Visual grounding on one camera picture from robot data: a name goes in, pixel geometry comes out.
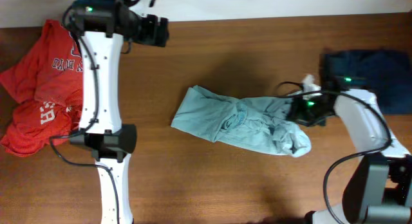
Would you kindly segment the light grey-blue t-shirt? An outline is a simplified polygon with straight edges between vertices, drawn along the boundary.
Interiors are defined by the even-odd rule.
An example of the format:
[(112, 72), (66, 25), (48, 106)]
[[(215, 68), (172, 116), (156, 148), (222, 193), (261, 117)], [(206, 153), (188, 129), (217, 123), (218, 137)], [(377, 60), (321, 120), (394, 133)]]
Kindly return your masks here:
[(312, 149), (300, 127), (286, 119), (291, 98), (234, 98), (193, 86), (171, 127), (210, 142), (263, 154), (300, 157)]

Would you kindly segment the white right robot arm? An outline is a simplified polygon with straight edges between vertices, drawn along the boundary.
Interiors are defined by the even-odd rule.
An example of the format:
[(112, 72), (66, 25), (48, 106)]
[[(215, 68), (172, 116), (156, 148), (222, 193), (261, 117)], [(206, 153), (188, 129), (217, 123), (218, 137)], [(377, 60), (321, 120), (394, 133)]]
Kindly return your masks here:
[[(323, 180), (325, 210), (311, 211), (306, 223), (411, 223), (411, 153), (388, 127), (377, 98), (355, 87), (350, 77), (327, 77), (321, 85), (313, 75), (300, 83), (303, 106), (331, 111), (346, 126), (356, 152), (333, 163)], [(342, 201), (331, 205), (328, 179), (341, 163), (359, 158)]]

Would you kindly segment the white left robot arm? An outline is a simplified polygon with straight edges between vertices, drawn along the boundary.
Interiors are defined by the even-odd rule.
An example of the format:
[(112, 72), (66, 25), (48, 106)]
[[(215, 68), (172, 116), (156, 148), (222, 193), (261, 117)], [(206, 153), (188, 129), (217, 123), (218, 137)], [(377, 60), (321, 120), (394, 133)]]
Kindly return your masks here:
[(91, 151), (100, 180), (102, 223), (133, 223), (128, 168), (137, 130), (124, 124), (118, 103), (123, 46), (164, 47), (168, 19), (147, 14), (156, 0), (74, 0), (62, 23), (79, 42), (82, 58), (82, 111), (71, 144)]

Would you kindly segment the folded dark navy garment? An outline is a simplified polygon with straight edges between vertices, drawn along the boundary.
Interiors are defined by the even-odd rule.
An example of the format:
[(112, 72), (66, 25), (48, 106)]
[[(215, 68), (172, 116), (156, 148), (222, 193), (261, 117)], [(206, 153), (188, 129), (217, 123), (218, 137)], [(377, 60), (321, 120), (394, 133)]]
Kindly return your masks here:
[(411, 113), (411, 59), (398, 50), (347, 50), (324, 56), (323, 67), (346, 85), (368, 89), (386, 115)]

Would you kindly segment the red printed t-shirt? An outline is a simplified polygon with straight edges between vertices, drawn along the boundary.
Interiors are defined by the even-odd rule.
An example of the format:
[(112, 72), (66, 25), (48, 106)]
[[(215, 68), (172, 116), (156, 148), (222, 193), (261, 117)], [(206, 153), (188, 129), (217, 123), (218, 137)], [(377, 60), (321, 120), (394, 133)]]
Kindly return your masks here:
[(1, 85), (17, 101), (1, 145), (7, 153), (30, 156), (79, 126), (83, 75), (79, 44), (56, 20), (47, 20), (38, 41), (1, 74)]

